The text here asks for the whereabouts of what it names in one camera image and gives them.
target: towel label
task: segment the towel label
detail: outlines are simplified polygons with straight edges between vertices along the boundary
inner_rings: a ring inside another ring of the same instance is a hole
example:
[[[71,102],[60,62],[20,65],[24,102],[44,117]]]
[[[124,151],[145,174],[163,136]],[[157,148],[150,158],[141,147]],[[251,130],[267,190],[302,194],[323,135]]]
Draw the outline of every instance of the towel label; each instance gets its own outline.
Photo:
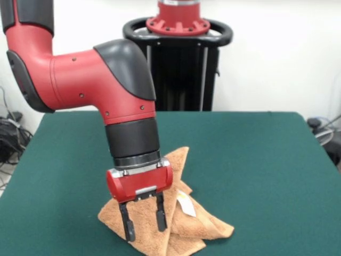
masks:
[[[197,216],[192,200],[188,195],[186,195],[186,193],[184,193],[181,190],[178,190],[176,199],[180,203],[183,213],[192,217]]]

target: silver metal ring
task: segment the silver metal ring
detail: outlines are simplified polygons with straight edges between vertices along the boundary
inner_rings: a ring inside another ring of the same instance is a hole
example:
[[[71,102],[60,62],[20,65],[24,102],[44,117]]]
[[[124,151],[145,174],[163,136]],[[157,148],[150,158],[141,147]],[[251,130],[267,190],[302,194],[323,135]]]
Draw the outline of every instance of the silver metal ring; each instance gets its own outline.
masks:
[[[184,6],[199,4],[200,0],[159,0],[159,2],[165,5]]]

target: green tablecloth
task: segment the green tablecloth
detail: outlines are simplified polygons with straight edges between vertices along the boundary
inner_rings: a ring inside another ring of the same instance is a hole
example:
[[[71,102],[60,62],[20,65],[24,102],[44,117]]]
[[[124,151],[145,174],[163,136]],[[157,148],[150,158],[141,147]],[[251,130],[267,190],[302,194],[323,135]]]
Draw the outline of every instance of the green tablecloth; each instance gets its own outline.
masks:
[[[161,150],[235,226],[198,255],[340,255],[341,177],[293,113],[158,113]],[[0,198],[0,254],[139,255],[98,219],[112,167],[95,112],[46,115]]]

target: floor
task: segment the floor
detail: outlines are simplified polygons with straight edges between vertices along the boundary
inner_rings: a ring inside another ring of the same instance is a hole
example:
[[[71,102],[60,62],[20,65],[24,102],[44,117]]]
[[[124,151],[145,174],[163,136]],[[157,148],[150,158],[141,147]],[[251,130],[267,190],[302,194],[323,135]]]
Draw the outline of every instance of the floor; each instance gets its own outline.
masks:
[[[4,184],[7,184],[10,182],[11,176],[14,172],[15,166],[5,164],[0,169],[0,197],[2,196],[5,186],[2,187]]]

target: towel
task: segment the towel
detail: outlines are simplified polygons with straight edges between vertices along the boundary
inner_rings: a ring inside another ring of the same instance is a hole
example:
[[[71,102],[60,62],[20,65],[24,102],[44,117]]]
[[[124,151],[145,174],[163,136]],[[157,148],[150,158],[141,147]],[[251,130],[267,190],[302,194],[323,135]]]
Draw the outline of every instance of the towel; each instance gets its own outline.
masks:
[[[197,217],[183,213],[177,203],[178,190],[189,195],[192,190],[181,175],[189,148],[183,147],[166,157],[173,168],[173,184],[164,192],[164,207],[168,228],[159,232],[156,220],[156,199],[148,198],[127,204],[129,217],[134,222],[136,240],[129,242],[134,248],[146,255],[191,255],[206,245],[203,239],[228,238],[234,228],[209,214],[198,202],[190,197]],[[111,199],[100,211],[99,220],[125,239],[125,233],[118,203]]]

